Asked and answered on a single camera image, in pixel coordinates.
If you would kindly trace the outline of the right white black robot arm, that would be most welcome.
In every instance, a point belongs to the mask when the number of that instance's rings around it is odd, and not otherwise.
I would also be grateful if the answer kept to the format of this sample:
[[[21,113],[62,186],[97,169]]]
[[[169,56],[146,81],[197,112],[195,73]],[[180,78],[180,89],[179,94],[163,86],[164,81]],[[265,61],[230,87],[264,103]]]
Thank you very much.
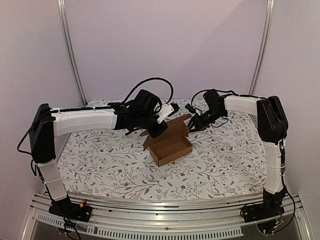
[[[286,170],[286,138],[288,120],[277,96],[261,97],[237,94],[232,90],[204,89],[208,109],[202,112],[193,103],[185,108],[193,114],[188,128],[191,132],[206,130],[219,118],[225,118],[229,111],[245,113],[257,118],[257,131],[263,141],[266,154],[266,183],[263,187],[262,204],[258,213],[269,218],[282,205],[286,194],[284,174]]]

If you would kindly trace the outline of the brown cardboard box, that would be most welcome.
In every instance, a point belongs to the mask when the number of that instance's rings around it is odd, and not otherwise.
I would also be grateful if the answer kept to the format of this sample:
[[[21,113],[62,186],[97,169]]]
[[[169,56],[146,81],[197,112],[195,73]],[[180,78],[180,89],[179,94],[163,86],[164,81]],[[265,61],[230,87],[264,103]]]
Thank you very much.
[[[185,121],[191,114],[184,114],[169,120],[167,129],[158,137],[152,138],[148,131],[143,131],[140,136],[147,136],[143,142],[143,150],[149,150],[150,156],[158,167],[182,158],[193,151],[193,145],[189,141],[189,128]]]

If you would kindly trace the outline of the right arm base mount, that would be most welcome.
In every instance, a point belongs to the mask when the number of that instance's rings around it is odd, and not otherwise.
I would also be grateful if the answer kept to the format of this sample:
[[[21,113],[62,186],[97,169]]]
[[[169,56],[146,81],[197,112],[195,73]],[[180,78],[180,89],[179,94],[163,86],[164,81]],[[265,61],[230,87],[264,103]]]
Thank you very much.
[[[245,223],[262,221],[256,224],[257,229],[264,235],[274,234],[284,222],[285,210],[282,200],[271,203],[248,203],[240,210],[240,216]]]

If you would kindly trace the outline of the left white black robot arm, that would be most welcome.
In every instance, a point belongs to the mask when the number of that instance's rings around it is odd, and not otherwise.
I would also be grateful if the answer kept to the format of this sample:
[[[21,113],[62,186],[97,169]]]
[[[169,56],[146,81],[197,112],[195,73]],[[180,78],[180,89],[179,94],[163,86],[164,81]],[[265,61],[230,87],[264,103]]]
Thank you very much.
[[[174,105],[163,104],[156,95],[144,89],[133,100],[111,102],[107,106],[51,108],[47,103],[41,104],[25,136],[30,143],[28,155],[55,201],[55,209],[63,217],[70,217],[75,211],[74,205],[67,200],[68,194],[56,163],[56,137],[109,129],[127,130],[129,134],[146,130],[152,138],[157,138],[167,129],[165,118],[175,110]]]

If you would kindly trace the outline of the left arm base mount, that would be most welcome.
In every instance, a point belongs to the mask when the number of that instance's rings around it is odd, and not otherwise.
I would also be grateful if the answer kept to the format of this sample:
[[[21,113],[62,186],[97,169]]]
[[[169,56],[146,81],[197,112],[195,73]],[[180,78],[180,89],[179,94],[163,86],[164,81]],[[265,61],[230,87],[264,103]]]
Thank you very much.
[[[52,200],[48,210],[50,214],[85,223],[89,222],[92,211],[93,208],[85,200],[73,203],[69,197],[59,201]]]

